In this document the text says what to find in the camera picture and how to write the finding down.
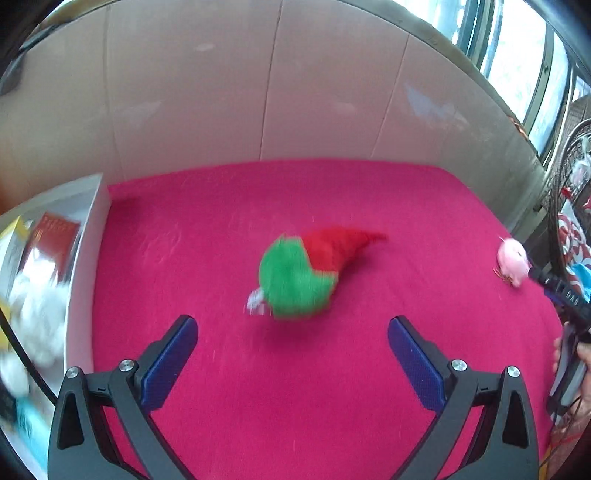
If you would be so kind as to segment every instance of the red patterned fabric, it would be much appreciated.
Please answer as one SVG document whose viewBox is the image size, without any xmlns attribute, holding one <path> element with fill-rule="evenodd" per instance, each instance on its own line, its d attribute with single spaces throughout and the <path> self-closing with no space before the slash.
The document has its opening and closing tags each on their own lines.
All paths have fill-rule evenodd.
<svg viewBox="0 0 591 480">
<path fill-rule="evenodd" d="M 562 245 L 567 280 L 579 294 L 583 294 L 581 282 L 570 266 L 583 264 L 591 270 L 591 248 L 587 245 L 583 229 L 572 209 L 563 209 L 558 214 L 558 237 Z"/>
</svg>

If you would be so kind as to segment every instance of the black cable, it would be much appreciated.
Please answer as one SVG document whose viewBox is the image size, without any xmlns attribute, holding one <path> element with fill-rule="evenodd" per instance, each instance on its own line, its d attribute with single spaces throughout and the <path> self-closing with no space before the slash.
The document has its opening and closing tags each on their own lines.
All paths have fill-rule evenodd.
<svg viewBox="0 0 591 480">
<path fill-rule="evenodd" d="M 569 410 L 571 408 L 573 408 L 574 404 L 576 404 L 577 402 L 578 402 L 577 408 L 575 409 L 574 413 L 570 416 L 569 424 L 567 425 L 566 430 L 564 431 L 564 433 L 560 437 L 560 440 L 556 444 L 556 447 L 554 447 L 552 450 L 550 450 L 550 453 L 548 454 L 548 456 L 540 464 L 540 470 L 544 467 L 544 465 L 546 465 L 546 463 L 548 463 L 550 461 L 550 459 L 554 456 L 554 454 L 558 451 L 558 449 L 560 448 L 560 446 L 564 442 L 566 436 L 569 434 L 570 428 L 573 426 L 574 420 L 577 417 L 577 413 L 579 413 L 579 409 L 581 408 L 581 403 L 583 402 L 583 397 L 578 396 L 575 399 L 575 401 L 570 404 Z"/>
<path fill-rule="evenodd" d="M 21 362 L 25 366 L 25 369 L 27 370 L 29 375 L 31 375 L 31 378 L 35 381 L 35 383 L 43 392 L 43 394 L 47 397 L 47 399 L 53 404 L 53 406 L 55 406 L 57 404 L 57 397 L 55 393 L 52 392 L 51 388 L 49 388 L 49 385 L 46 384 L 45 380 L 43 380 L 43 377 L 41 376 L 39 371 L 35 368 L 35 365 L 33 365 L 33 362 L 31 362 L 31 359 L 25 352 L 25 349 L 22 347 L 21 342 L 18 341 L 17 336 L 12 330 L 12 327 L 10 327 L 8 320 L 6 320 L 6 317 L 4 316 L 4 312 L 2 311 L 2 309 L 0 309 L 0 327 L 2 328 L 2 331 L 4 331 L 4 335 L 6 335 L 6 338 L 8 339 L 8 342 L 10 342 L 11 347 L 14 348 L 14 351 L 21 359 Z"/>
</svg>

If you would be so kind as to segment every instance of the window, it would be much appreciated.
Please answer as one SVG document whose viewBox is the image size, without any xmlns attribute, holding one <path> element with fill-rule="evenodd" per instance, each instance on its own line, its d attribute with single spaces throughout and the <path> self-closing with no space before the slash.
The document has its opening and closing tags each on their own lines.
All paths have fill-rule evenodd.
<svg viewBox="0 0 591 480">
<path fill-rule="evenodd" d="M 544 92 L 544 99 L 535 118 L 534 126 L 530 132 L 530 140 L 538 153 L 542 153 L 552 129 L 558 118 L 560 104 L 562 103 L 566 83 L 569 79 L 569 58 L 558 36 L 554 34 L 554 51 L 550 77 Z"/>
<path fill-rule="evenodd" d="M 577 77 L 574 84 L 573 101 L 579 100 L 581 97 L 591 93 L 591 87 L 581 78 Z"/>
<path fill-rule="evenodd" d="M 457 43 L 466 0 L 396 0 L 396 3 Z"/>
<path fill-rule="evenodd" d="M 523 0 L 505 0 L 499 44 L 488 77 L 519 121 L 540 75 L 546 22 Z"/>
<path fill-rule="evenodd" d="M 525 0 L 392 1 L 464 52 L 522 123 L 540 158 L 548 159 L 573 65 L 544 19 Z M 578 78 L 573 100 L 590 93 Z"/>
</svg>

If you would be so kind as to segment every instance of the white wall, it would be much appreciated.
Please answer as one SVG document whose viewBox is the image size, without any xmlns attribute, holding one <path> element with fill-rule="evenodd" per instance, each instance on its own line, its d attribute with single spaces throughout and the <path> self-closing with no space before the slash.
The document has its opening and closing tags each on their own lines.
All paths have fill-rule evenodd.
<svg viewBox="0 0 591 480">
<path fill-rule="evenodd" d="M 431 164 L 512 227 L 534 152 L 455 65 L 337 0 L 121 0 L 64 26 L 0 97 L 0 203 L 275 158 Z"/>
</svg>

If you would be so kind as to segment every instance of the metal screw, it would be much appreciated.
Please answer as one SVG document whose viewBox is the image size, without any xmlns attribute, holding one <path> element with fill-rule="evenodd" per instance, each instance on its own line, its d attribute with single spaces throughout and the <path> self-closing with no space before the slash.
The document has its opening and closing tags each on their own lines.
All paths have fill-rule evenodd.
<svg viewBox="0 0 591 480">
<path fill-rule="evenodd" d="M 68 378 L 75 378 L 80 373 L 80 369 L 78 367 L 71 367 L 67 370 L 66 376 Z"/>
<path fill-rule="evenodd" d="M 452 360 L 452 368 L 457 372 L 463 372 L 468 366 L 464 360 Z"/>
<path fill-rule="evenodd" d="M 129 372 L 129 370 L 131 370 L 135 365 L 135 362 L 133 360 L 122 360 L 121 363 L 119 364 L 119 370 L 121 370 L 122 372 Z"/>
<path fill-rule="evenodd" d="M 518 377 L 520 374 L 519 369 L 517 367 L 513 367 L 513 365 L 507 367 L 507 373 L 510 377 Z"/>
</svg>

